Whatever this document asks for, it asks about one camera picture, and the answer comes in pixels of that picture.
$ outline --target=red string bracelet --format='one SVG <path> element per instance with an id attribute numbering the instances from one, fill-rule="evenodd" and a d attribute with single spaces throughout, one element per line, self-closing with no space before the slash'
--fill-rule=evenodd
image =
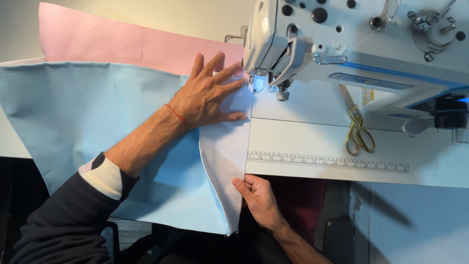
<path id="1" fill-rule="evenodd" d="M 189 131 L 189 130 L 190 130 L 189 124 L 186 122 L 186 120 L 184 120 L 184 118 L 183 118 L 182 116 L 178 115 L 178 114 L 176 113 L 176 111 L 175 111 L 172 107 L 170 107 L 170 106 L 167 105 L 167 104 L 165 104 L 165 105 L 166 105 L 169 109 L 171 109 L 171 111 L 172 111 L 177 117 L 179 117 L 179 119 L 182 121 L 182 123 L 183 123 L 184 126 L 186 127 L 187 131 Z"/>

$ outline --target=yellow label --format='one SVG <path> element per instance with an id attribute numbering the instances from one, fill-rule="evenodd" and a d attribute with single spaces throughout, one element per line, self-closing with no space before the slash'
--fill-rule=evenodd
<path id="1" fill-rule="evenodd" d="M 375 99 L 375 90 L 362 88 L 362 105 L 365 105 Z"/>

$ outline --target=scissors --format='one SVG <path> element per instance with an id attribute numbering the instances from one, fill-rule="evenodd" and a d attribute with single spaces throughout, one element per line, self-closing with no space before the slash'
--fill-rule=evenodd
<path id="1" fill-rule="evenodd" d="M 352 118 L 352 124 L 350 124 L 350 128 L 348 130 L 347 139 L 345 141 L 345 146 L 347 147 L 347 151 L 353 155 L 358 155 L 358 150 L 363 148 L 366 152 L 371 153 L 375 151 L 375 140 L 371 136 L 370 132 L 363 127 L 363 117 L 362 113 L 358 106 L 353 102 L 350 93 L 348 92 L 345 85 L 336 84 L 337 89 L 339 90 L 340 96 L 344 100 L 345 106 L 347 107 L 347 111 Z M 365 141 L 362 138 L 362 133 L 365 133 L 366 136 L 371 140 L 371 146 L 367 146 Z M 355 150 L 352 151 L 350 149 L 350 145 L 355 147 Z"/>

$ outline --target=hand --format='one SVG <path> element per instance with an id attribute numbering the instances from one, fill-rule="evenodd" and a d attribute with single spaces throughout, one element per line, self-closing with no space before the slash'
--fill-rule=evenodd
<path id="1" fill-rule="evenodd" d="M 282 228 L 286 221 L 280 214 L 270 182 L 251 174 L 246 174 L 244 181 L 234 178 L 231 183 L 246 200 L 254 219 L 273 232 Z"/>
<path id="2" fill-rule="evenodd" d="M 222 52 L 218 52 L 204 67 L 204 57 L 198 53 L 189 79 L 168 103 L 191 129 L 206 124 L 246 120 L 243 113 L 220 112 L 221 102 L 247 83 L 242 78 L 228 85 L 220 85 L 242 70 L 239 62 L 212 76 L 215 66 L 223 61 L 224 56 Z"/>

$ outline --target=industrial sewing machine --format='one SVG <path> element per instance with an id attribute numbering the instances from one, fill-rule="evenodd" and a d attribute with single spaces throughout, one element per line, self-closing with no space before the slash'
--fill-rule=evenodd
<path id="1" fill-rule="evenodd" d="M 255 93 L 278 101 L 301 96 L 292 83 L 320 80 L 376 89 L 362 108 L 408 119 L 411 135 L 464 129 L 468 13 L 462 0 L 259 0 L 241 30 L 242 63 L 250 82 L 266 80 Z"/>

